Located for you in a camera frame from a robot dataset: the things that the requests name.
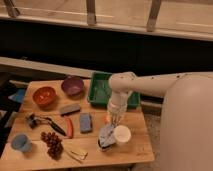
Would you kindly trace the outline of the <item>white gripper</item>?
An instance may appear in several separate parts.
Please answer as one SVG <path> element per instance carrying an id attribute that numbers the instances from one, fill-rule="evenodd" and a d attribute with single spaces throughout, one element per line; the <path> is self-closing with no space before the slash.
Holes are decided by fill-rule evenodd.
<path id="1" fill-rule="evenodd" d="M 124 114 L 127 111 L 126 104 L 114 104 L 112 100 L 108 101 L 107 104 L 107 121 L 108 123 L 114 125 L 114 117 L 117 117 L 116 126 L 119 126 L 124 119 Z"/>

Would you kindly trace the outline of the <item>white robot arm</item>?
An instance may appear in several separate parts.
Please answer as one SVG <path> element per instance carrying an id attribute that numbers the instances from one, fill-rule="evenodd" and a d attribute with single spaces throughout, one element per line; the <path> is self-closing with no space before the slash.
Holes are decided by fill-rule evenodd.
<path id="1" fill-rule="evenodd" d="M 126 112 L 133 92 L 163 99 L 161 171 L 213 171 L 213 72 L 116 73 L 109 87 L 107 110 L 113 117 Z"/>

